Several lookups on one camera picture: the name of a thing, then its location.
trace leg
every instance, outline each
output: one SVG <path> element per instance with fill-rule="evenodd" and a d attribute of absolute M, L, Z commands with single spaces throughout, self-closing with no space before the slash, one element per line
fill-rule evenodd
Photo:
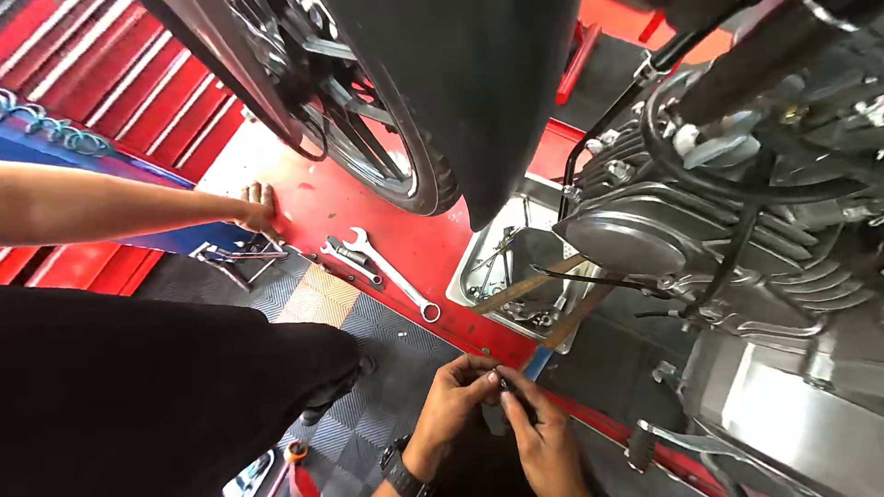
<path fill-rule="evenodd" d="M 0 287 L 0 312 L 10 495 L 54 493 L 47 469 L 74 495 L 218 495 L 359 361 L 341 330 L 247 308 Z"/>

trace bolt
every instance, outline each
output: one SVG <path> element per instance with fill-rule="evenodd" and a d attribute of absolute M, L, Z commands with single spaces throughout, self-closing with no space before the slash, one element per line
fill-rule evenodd
<path fill-rule="evenodd" d="M 721 307 L 711 302 L 698 309 L 697 312 L 708 321 L 719 321 L 724 317 L 724 311 L 721 310 Z"/>
<path fill-rule="evenodd" d="M 605 169 L 614 177 L 615 183 L 619 185 L 632 180 L 636 168 L 621 160 L 609 160 L 605 163 Z"/>
<path fill-rule="evenodd" d="M 605 145 L 610 145 L 620 138 L 620 132 L 615 129 L 609 129 L 598 136 L 598 139 Z"/>
<path fill-rule="evenodd" d="M 675 285 L 675 278 L 671 276 L 661 276 L 657 278 L 657 288 L 660 290 L 668 290 Z"/>
<path fill-rule="evenodd" d="M 565 185 L 564 187 L 562 187 L 561 194 L 571 200 L 580 200 L 580 188 L 575 187 L 574 185 Z"/>
<path fill-rule="evenodd" d="M 586 149 L 592 152 L 592 155 L 598 154 L 604 147 L 605 144 L 595 138 L 586 141 Z"/>

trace black watch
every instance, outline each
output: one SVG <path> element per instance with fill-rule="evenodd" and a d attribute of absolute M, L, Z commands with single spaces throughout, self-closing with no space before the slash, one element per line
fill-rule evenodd
<path fill-rule="evenodd" d="M 381 455 L 381 471 L 384 479 L 390 482 L 400 497 L 428 497 L 433 494 L 432 484 L 415 478 L 402 463 L 402 451 L 411 440 L 411 435 L 396 439 Z"/>

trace wrench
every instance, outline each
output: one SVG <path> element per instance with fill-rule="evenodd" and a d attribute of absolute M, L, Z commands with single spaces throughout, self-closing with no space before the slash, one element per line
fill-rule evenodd
<path fill-rule="evenodd" d="M 332 257 L 338 259 L 340 262 L 342 262 L 342 263 L 352 267 L 353 269 L 357 270 L 358 272 L 362 273 L 363 276 L 368 278 L 369 281 L 374 283 L 375 285 L 380 285 L 381 281 L 383 281 L 380 276 L 377 276 L 375 273 L 373 273 L 373 272 L 365 269 L 364 267 L 360 266 L 359 264 L 351 261 L 349 257 L 342 256 L 341 254 L 339 254 L 338 251 L 335 250 L 334 247 L 332 247 L 332 245 L 328 241 L 325 243 L 325 245 L 323 245 L 322 247 L 319 248 L 319 251 L 322 252 L 323 254 L 328 254 L 329 256 L 332 256 Z"/>
<path fill-rule="evenodd" d="M 344 243 L 344 247 L 347 247 L 350 250 L 355 250 L 356 252 L 362 252 L 372 261 L 374 261 L 377 265 L 377 268 L 383 271 L 388 277 L 390 277 L 390 280 L 395 283 L 397 287 L 401 288 L 403 292 L 405 292 L 405 295 L 407 295 L 408 298 L 411 299 L 411 302 L 417 304 L 417 306 L 421 309 L 421 317 L 423 317 L 423 320 L 427 323 L 435 323 L 442 315 L 442 309 L 440 309 L 439 306 L 435 303 L 423 298 L 423 295 L 421 295 L 420 292 L 412 287 L 411 284 L 408 283 L 408 281 L 405 279 L 405 277 L 403 277 L 398 271 L 396 271 L 396 268 L 392 267 L 392 265 L 390 265 L 390 263 L 388 263 L 383 256 L 378 254 L 377 250 L 375 250 L 375 248 L 372 247 L 369 243 L 369 234 L 365 233 L 365 230 L 355 227 L 351 227 L 350 229 L 356 232 L 356 241 L 352 243 L 349 241 L 342 241 Z M 429 308 L 436 309 L 436 317 L 434 317 L 433 319 L 427 317 L 427 309 Z"/>

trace screw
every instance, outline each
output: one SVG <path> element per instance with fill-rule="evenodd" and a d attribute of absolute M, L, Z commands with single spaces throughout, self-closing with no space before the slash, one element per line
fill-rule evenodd
<path fill-rule="evenodd" d="M 605 147 L 605 144 L 595 138 L 586 141 L 586 149 L 592 152 L 592 155 L 598 154 Z"/>
<path fill-rule="evenodd" d="M 621 160 L 609 160 L 605 163 L 605 169 L 614 177 L 616 183 L 619 185 L 632 180 L 636 168 Z"/>

